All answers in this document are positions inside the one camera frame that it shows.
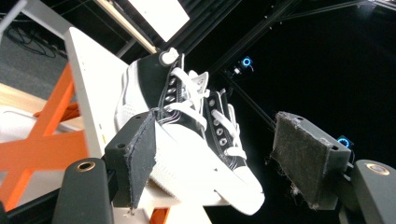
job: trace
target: white panel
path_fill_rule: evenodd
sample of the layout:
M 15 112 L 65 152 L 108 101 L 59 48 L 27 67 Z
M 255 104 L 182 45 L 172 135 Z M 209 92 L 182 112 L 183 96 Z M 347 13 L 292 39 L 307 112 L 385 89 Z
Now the white panel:
M 129 1 L 164 41 L 168 41 L 190 19 L 177 0 Z
M 205 209 L 196 204 L 178 204 L 171 207 L 166 223 L 169 224 L 211 224 Z

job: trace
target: white rubber sole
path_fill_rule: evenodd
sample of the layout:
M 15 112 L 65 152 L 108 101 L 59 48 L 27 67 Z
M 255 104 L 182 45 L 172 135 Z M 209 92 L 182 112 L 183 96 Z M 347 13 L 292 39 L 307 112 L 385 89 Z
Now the white rubber sole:
M 235 175 L 201 136 L 178 124 L 165 124 L 159 128 L 166 132 L 168 141 L 170 136 L 176 138 L 174 146 L 157 148 L 158 170 L 153 172 L 156 176 L 160 173 L 167 175 L 166 183 L 167 187 L 172 186 L 171 194 L 181 201 L 199 202 L 215 191 L 246 215 L 253 215 L 262 207 L 264 194 Z

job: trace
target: white platform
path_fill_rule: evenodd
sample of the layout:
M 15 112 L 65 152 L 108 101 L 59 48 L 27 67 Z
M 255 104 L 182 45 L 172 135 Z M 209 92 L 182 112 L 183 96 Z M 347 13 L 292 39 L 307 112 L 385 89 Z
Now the white platform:
M 114 116 L 121 95 L 121 75 L 126 71 L 128 64 L 76 28 L 66 32 L 64 40 L 75 80 L 78 104 L 84 120 L 89 153 L 91 157 L 101 158 L 106 144 L 117 133 Z M 149 217 L 154 207 L 175 205 L 178 208 L 186 206 L 191 208 L 187 209 L 189 213 L 186 213 L 186 209 L 181 209 L 184 212 L 177 217 L 187 217 L 189 223 L 194 220 L 200 220 L 199 223 L 210 223 L 202 205 L 181 204 L 151 181 L 145 187 L 138 210 Z M 129 216 L 125 214 L 128 210 L 120 211 L 125 216 Z

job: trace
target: sneaker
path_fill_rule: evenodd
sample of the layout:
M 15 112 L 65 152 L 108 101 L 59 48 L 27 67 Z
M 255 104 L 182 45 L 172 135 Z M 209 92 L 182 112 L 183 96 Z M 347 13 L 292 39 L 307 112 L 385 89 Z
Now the sneaker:
M 226 204 L 200 169 L 205 153 L 196 155 L 207 147 L 201 136 L 206 127 L 203 98 L 209 95 L 208 73 L 184 72 L 184 55 L 174 63 L 164 63 L 162 56 L 150 55 L 127 68 L 121 80 L 116 127 L 119 130 L 134 115 L 156 108 L 156 165 L 150 178 L 181 201 Z
M 164 66 L 161 54 L 133 62 L 122 78 L 116 124 L 121 128 L 132 116 L 157 108 L 157 163 L 150 178 L 181 201 L 229 203 L 252 215 L 262 206 L 262 191 L 244 182 L 236 175 L 243 171 L 234 173 L 208 146 L 204 117 L 208 73 L 187 74 L 183 63 L 181 55 Z
M 225 90 L 213 91 L 205 99 L 205 118 L 208 129 L 206 142 L 218 157 L 247 185 L 262 192 L 262 185 L 247 165 L 247 154 L 239 138 L 233 106 L 227 104 Z

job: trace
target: metal beam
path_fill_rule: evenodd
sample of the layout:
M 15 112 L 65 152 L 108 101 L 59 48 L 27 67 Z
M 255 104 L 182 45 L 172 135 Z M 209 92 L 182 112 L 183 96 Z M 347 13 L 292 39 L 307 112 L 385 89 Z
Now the metal beam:
M 359 6 L 359 5 L 372 5 L 372 4 L 373 4 L 372 2 L 367 1 L 367 0 L 351 1 L 351 2 L 346 2 L 346 3 L 342 3 L 342 4 L 329 6 L 329 7 L 321 7 L 321 8 L 309 10 L 306 12 L 292 14 L 292 15 L 289 15 L 286 17 L 279 18 L 278 21 L 293 20 L 293 19 L 297 19 L 297 18 L 301 18 L 301 17 L 316 15 L 316 14 L 323 13 L 323 12 L 334 11 L 334 10 L 345 8 L 345 7 L 354 7 L 354 6 Z
M 94 2 L 133 36 L 149 53 L 154 54 L 157 52 L 155 46 L 152 46 L 107 0 L 94 0 Z
M 237 92 L 240 94 L 240 96 L 245 100 L 245 102 L 251 106 L 251 108 L 264 120 L 265 123 L 270 127 L 270 130 L 273 131 L 276 127 L 276 123 L 274 120 L 259 106 L 256 104 L 256 102 L 251 99 L 251 97 L 244 91 L 242 90 L 241 87 L 239 87 L 238 84 L 236 84 L 232 79 L 230 79 L 227 75 L 222 76 L 228 84 Z
M 119 58 L 122 57 L 122 55 L 124 55 L 135 43 L 136 40 L 132 38 L 124 45 L 124 47 L 122 47 L 122 49 L 119 50 L 119 52 L 116 53 L 116 56 Z
M 64 33 L 66 33 L 70 27 L 74 27 L 72 23 L 65 20 L 52 10 L 52 8 L 38 0 L 29 0 L 27 5 L 23 8 L 22 13 L 44 26 L 61 39 L 64 39 Z
M 387 9 L 390 9 L 390 10 L 393 10 L 393 11 L 396 11 L 396 5 L 394 5 L 394 4 L 390 3 L 390 2 L 387 2 L 387 1 L 375 0 L 375 1 L 373 1 L 373 4 L 375 4 L 377 6 L 380 6 L 380 7 L 385 7 Z
M 17 16 L 21 13 L 24 7 L 27 5 L 27 0 L 20 0 L 9 12 L 8 14 L 1 20 L 0 22 L 0 43 L 3 37 L 3 32 L 7 29 L 7 27 L 12 23 L 12 21 L 17 18 Z
M 245 36 L 227 50 L 209 69 L 209 74 L 217 73 L 221 67 L 227 66 L 235 61 L 239 55 L 247 50 L 251 45 L 254 44 L 265 32 L 277 22 L 277 19 L 290 12 L 291 8 L 294 8 L 300 0 L 288 0 L 282 2 L 278 9 L 269 16 L 266 20 L 260 21 L 254 26 Z

